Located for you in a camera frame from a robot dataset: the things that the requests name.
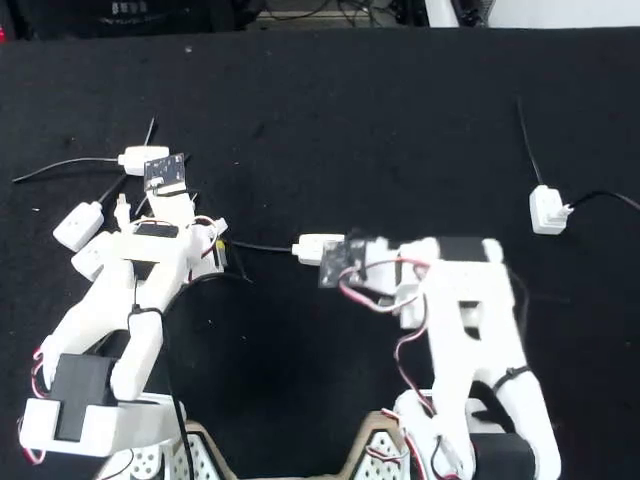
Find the electrical cord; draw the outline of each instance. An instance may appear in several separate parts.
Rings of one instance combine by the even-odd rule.
[[[436,470],[436,466],[435,466],[436,453],[438,453],[438,450],[440,449],[441,444],[442,444],[442,435],[439,435],[436,441],[436,448],[433,449],[433,453],[431,454],[431,460],[429,461],[429,465],[431,466],[431,471],[433,472],[433,474],[438,480],[460,480],[460,477],[455,473],[440,475]]]
[[[140,313],[157,313],[160,316],[160,323],[162,328],[162,350],[164,350],[164,359],[165,359],[165,367],[166,367],[166,382],[167,382],[167,390],[169,391],[169,396],[171,397],[171,402],[173,403],[173,408],[176,412],[176,419],[178,421],[178,429],[180,430],[180,439],[182,440],[182,445],[184,447],[185,455],[187,457],[187,467],[189,469],[189,480],[195,480],[195,470],[193,467],[193,458],[191,457],[191,447],[189,445],[189,437],[187,436],[187,428],[184,423],[184,418],[182,418],[182,409],[180,408],[180,402],[176,398],[173,393],[173,383],[172,383],[172,363],[171,363],[171,350],[169,346],[169,335],[167,332],[166,326],[166,316],[162,313],[162,310],[159,308],[140,308],[136,303],[133,304],[133,308],[127,317],[127,328],[129,324],[129,319],[132,315],[138,315]]]
[[[524,119],[524,108],[522,107],[522,98],[520,97],[516,98],[516,110],[518,112],[520,131],[522,132],[522,139],[524,140],[524,146],[527,150],[527,156],[529,157],[529,161],[533,166],[533,170],[536,174],[536,178],[538,179],[538,183],[540,185],[544,185],[544,182],[542,181],[542,174],[540,173],[540,168],[538,168],[538,162],[536,161],[536,157],[533,155],[533,149],[531,148],[531,143],[529,142],[527,123]]]
[[[274,20],[278,20],[280,22],[286,22],[288,20],[299,20],[301,18],[308,18],[308,17],[312,17],[313,15],[316,15],[317,13],[320,13],[322,10],[324,10],[325,8],[327,8],[327,5],[329,5],[329,3],[331,3],[331,0],[323,0],[316,8],[314,8],[313,10],[311,10],[310,12],[305,13],[304,15],[295,15],[295,16],[287,16],[287,17],[281,17],[279,15],[276,15],[275,13],[273,13],[273,10],[271,9],[271,7],[269,6],[268,2],[265,2],[265,7],[264,9],[267,11],[267,13],[269,14],[269,16],[271,18],[273,18]]]
[[[234,247],[244,248],[247,250],[258,250],[260,252],[272,252],[272,253],[291,253],[290,247],[273,247],[271,245],[258,245],[255,243],[240,242],[238,240],[231,240],[227,238],[227,243]]]
[[[423,295],[422,299],[423,299],[423,302],[424,302],[424,316],[422,318],[422,323],[420,324],[420,326],[416,330],[414,330],[413,332],[411,332],[411,333],[409,333],[407,335],[403,335],[402,337],[400,337],[398,339],[398,341],[396,342],[396,347],[395,347],[395,349],[393,351],[393,359],[396,362],[396,368],[398,369],[398,372],[400,373],[400,376],[404,380],[404,383],[406,383],[407,386],[409,388],[411,388],[411,390],[414,391],[414,393],[418,397],[418,401],[425,408],[427,415],[429,417],[433,417],[436,414],[436,409],[435,409],[435,407],[433,405],[433,402],[431,402],[431,400],[429,400],[427,397],[425,397],[422,394],[422,392],[420,391],[420,388],[418,387],[418,384],[404,370],[404,367],[402,366],[402,361],[400,360],[400,352],[402,350],[402,347],[404,345],[406,345],[407,343],[414,342],[414,341],[418,340],[427,331],[427,318],[428,318],[428,316],[427,316],[427,296]]]
[[[586,195],[583,195],[575,202],[569,204],[569,208],[576,209],[580,205],[585,204],[589,200],[592,200],[597,197],[611,197],[617,200],[624,202],[627,206],[633,208],[636,212],[640,212],[640,204],[635,200],[630,199],[629,197],[622,195],[616,192],[609,192],[607,190],[594,190],[593,192],[589,192]]]
[[[82,162],[109,162],[109,163],[115,162],[117,163],[118,159],[117,158],[99,158],[99,157],[72,158],[70,160],[63,160],[61,162],[52,163],[51,165],[47,165],[46,167],[39,168],[38,170],[35,170],[31,173],[27,173],[26,175],[22,175],[21,177],[16,177],[11,181],[13,183],[22,183],[27,180],[31,180],[33,177],[36,177],[42,173],[48,172],[49,170],[53,170],[55,168],[58,168],[64,165],[71,165],[71,164],[82,163]]]
[[[131,459],[129,460],[129,463],[127,463],[124,468],[122,468],[122,470],[113,473],[111,475],[108,475],[106,477],[102,477],[100,480],[111,480],[112,478],[116,478],[118,475],[120,475],[121,473],[123,473],[127,468],[129,468],[131,466],[131,464],[133,463],[133,459],[135,458],[135,454],[133,453],[133,449],[130,448],[129,451],[131,452]]]
[[[111,198],[113,194],[118,191],[118,189],[122,186],[124,182],[127,181],[127,178],[129,178],[129,175],[127,175],[126,173],[123,173],[122,175],[120,175],[118,179],[115,182],[113,182],[113,184],[111,184],[111,186],[107,188],[102,195],[100,195],[100,198],[98,198],[98,203],[104,206],[105,202],[109,200],[109,198]]]

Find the white usb plug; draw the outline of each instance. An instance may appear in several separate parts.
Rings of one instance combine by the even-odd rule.
[[[310,233],[300,235],[298,243],[291,246],[291,253],[304,265],[318,266],[322,261],[324,245],[327,242],[342,242],[344,235],[334,233]]]
[[[118,163],[124,167],[128,175],[141,177],[144,175],[144,164],[150,160],[157,160],[169,156],[169,147],[157,145],[138,145],[127,147],[124,153],[118,155]]]

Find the black fabric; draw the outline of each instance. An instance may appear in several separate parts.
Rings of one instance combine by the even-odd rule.
[[[594,188],[638,199],[639,48],[634,29],[1,47],[3,477],[88,478],[99,463],[52,454],[28,467],[15,419],[31,352],[88,288],[51,231],[117,173],[98,165],[18,186],[9,178],[60,159],[116,155],[144,140],[152,115],[158,144],[193,154],[187,178],[201,192],[200,211],[223,215],[234,239],[286,246],[299,233],[354,227],[399,240],[499,239],[531,289],[527,360],[564,477],[632,476],[638,217],[604,199],[576,211],[561,236],[535,236],[535,177],[514,96],[522,95],[545,179],[567,201]],[[141,181],[127,191],[135,203]],[[183,370],[177,391],[240,477],[336,472],[365,413],[391,407],[403,390],[392,359],[397,320],[319,290],[317,271],[294,258],[241,253],[254,287],[200,285],[168,318]],[[408,353],[426,384],[426,348]]]

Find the white wire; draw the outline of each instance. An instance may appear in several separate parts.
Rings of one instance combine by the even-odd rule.
[[[18,419],[17,423],[18,438],[20,438],[20,430],[22,430],[22,417]],[[27,457],[27,460],[29,460],[29,463],[31,463],[31,465],[40,465],[42,462],[44,462],[44,459],[47,455],[46,450],[41,450],[40,456],[37,456],[33,450],[27,447],[22,447],[22,451],[24,452],[24,455]]]
[[[369,455],[370,457],[373,457],[373,458],[377,458],[378,460],[382,461],[383,463],[386,463],[386,462],[399,462],[400,460],[405,458],[407,455],[409,455],[409,451],[408,450],[405,450],[400,455],[386,455],[386,454],[382,453],[381,451],[376,450],[375,448],[371,447],[370,445],[367,445],[365,447],[365,451],[367,452],[367,455]]]
[[[31,390],[33,391],[33,394],[36,396],[36,398],[48,397],[47,394],[42,393],[40,391],[40,389],[38,388],[37,380],[36,380],[38,377],[38,372],[42,368],[43,363],[44,363],[44,360],[39,360],[38,363],[36,363],[36,365],[34,365],[34,367],[31,369]]]
[[[374,262],[371,263],[369,265],[365,265],[363,268],[364,270],[368,270],[369,268],[372,267],[377,267],[378,265],[384,265],[384,264],[388,264],[388,263],[411,263],[413,265],[416,265],[418,267],[424,267],[424,268],[429,268],[429,264],[422,262],[420,260],[415,260],[412,258],[405,258],[405,257],[396,257],[396,258],[392,258],[390,260],[383,260],[380,262]],[[367,297],[366,295],[354,290],[353,288],[349,287],[344,279],[347,275],[350,275],[352,273],[357,272],[358,270],[360,270],[359,267],[348,267],[345,268],[342,273],[340,273],[340,276],[338,277],[338,286],[340,288],[340,291],[342,291],[342,293],[344,293],[347,297],[349,297],[351,300],[360,303],[361,305],[364,305],[365,307],[369,308],[370,310],[376,312],[376,313],[391,313],[394,312],[406,305],[409,305],[412,302],[415,302],[418,298],[420,298],[420,295],[422,295],[422,292],[420,290],[418,290],[418,292],[412,296],[409,297],[408,299],[402,301],[402,302],[398,302],[398,303],[394,303],[393,305],[388,305],[388,306],[381,306],[378,305],[377,303],[375,303],[373,300],[371,300],[369,297]]]
[[[422,455],[420,455],[420,450],[418,450],[416,446],[416,442],[411,438],[409,433],[405,433],[404,441],[409,445],[409,450],[414,453],[414,458],[416,459],[416,463],[418,464],[418,469],[420,470],[420,478],[422,480],[427,480],[427,468],[422,460]]]

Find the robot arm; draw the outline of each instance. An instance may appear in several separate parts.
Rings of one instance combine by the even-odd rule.
[[[416,263],[428,265],[426,274]],[[347,240],[327,246],[320,266],[321,286],[344,288],[341,282],[392,297],[403,328],[427,322],[435,378],[428,396],[434,414],[425,412],[414,391],[398,399],[396,413],[414,439],[429,478],[481,480],[488,472],[486,465],[478,468],[478,462],[491,463],[481,451],[486,440],[502,442],[497,450],[501,464],[507,465],[502,474],[521,476],[524,471],[539,480],[558,478],[560,456],[540,385],[522,350],[497,241],[427,238],[390,248],[381,238]],[[495,391],[513,420],[517,439],[474,436],[466,414],[473,381]],[[496,454],[494,446],[491,454]],[[432,457],[437,472],[430,467]],[[510,472],[512,460],[514,469],[524,470]],[[501,478],[491,473],[491,478]]]
[[[28,400],[24,447],[107,456],[179,435],[171,399],[143,390],[163,342],[161,313],[190,278],[222,270],[210,247],[226,224],[195,216],[181,156],[149,164],[161,172],[145,178],[155,217],[118,219],[102,272],[42,343],[51,393]],[[85,354],[116,330],[130,335],[119,359]]]

